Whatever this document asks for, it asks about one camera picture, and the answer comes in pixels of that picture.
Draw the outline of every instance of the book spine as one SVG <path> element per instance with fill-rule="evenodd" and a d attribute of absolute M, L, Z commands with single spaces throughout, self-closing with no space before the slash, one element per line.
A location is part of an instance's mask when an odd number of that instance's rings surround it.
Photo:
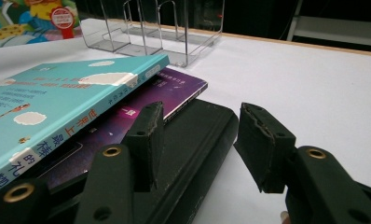
<path fill-rule="evenodd" d="M 123 99 L 137 87 L 145 83 L 149 78 L 163 69 L 168 64 L 168 59 L 157 60 L 143 70 L 136 71 L 138 81 L 135 86 L 121 85 L 114 91 L 103 93 L 100 100 L 93 105 L 87 105 L 81 113 L 75 117 L 63 118 L 59 120 L 55 132 L 43 133 L 36 136 L 40 139 L 34 147 L 27 147 L 22 152 L 14 155 L 7 164 L 0 167 L 0 188 L 4 187 L 18 176 L 26 172 L 29 168 L 45 158 L 50 152 L 59 147 L 64 141 L 76 134 L 83 127 L 91 123 L 104 111 L 115 105 L 117 101 Z"/>
<path fill-rule="evenodd" d="M 192 95 L 190 95 L 187 99 L 185 99 L 185 101 L 182 104 L 180 104 L 176 108 L 174 108 L 174 110 L 169 114 L 169 116 L 163 120 L 163 123 L 166 124 L 171 119 L 173 119 L 173 117 L 175 117 L 183 108 L 185 108 L 186 105 L 188 105 L 192 100 L 197 98 L 207 88 L 208 88 L 208 83 L 203 85 L 199 90 L 195 91 Z"/>

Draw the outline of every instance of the brass screw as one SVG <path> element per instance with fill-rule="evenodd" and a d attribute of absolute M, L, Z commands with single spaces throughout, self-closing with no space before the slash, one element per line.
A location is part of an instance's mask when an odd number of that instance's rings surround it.
<path fill-rule="evenodd" d="M 10 189 L 3 200 L 7 203 L 16 203 L 23 200 L 34 192 L 34 185 L 29 183 L 23 183 L 14 188 Z"/>
<path fill-rule="evenodd" d="M 327 158 L 325 153 L 323 153 L 321 150 L 316 149 L 316 148 L 309 148 L 307 152 L 310 157 L 315 158 L 315 159 L 322 160 L 322 159 Z"/>
<path fill-rule="evenodd" d="M 121 153 L 120 147 L 110 147 L 103 152 L 105 157 L 115 157 Z"/>

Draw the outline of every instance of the acrylic divider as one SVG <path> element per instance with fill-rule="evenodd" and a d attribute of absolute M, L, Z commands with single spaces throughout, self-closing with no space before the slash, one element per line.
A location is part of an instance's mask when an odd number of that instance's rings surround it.
<path fill-rule="evenodd" d="M 162 39 L 172 65 L 186 67 L 222 33 L 225 0 L 141 0 L 148 24 L 159 24 L 147 36 Z"/>
<path fill-rule="evenodd" d="M 100 0 L 97 7 L 88 7 L 94 8 L 85 14 L 80 24 L 89 48 L 129 56 L 150 55 L 162 50 L 160 38 L 147 36 L 150 30 L 158 30 L 158 24 L 149 23 L 147 28 L 144 20 L 139 20 L 144 17 L 140 0 Z M 132 12 L 137 12 L 139 21 L 134 21 Z"/>

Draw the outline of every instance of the white tabletop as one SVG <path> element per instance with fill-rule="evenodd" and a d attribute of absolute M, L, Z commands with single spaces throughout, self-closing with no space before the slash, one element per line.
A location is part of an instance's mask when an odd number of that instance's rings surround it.
<path fill-rule="evenodd" d="M 0 49 L 0 79 L 40 63 L 123 57 L 82 38 Z M 260 105 L 296 137 L 324 148 L 371 187 L 371 56 L 223 36 L 187 72 L 209 82 L 199 98 L 231 108 Z M 194 224 L 280 223 L 284 194 L 259 193 L 232 148 Z"/>

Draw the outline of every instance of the teal book cover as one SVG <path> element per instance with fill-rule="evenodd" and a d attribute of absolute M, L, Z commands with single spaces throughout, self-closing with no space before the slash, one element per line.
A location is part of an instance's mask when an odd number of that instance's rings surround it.
<path fill-rule="evenodd" d="M 168 64 L 166 55 L 44 63 L 0 81 L 0 188 Z"/>

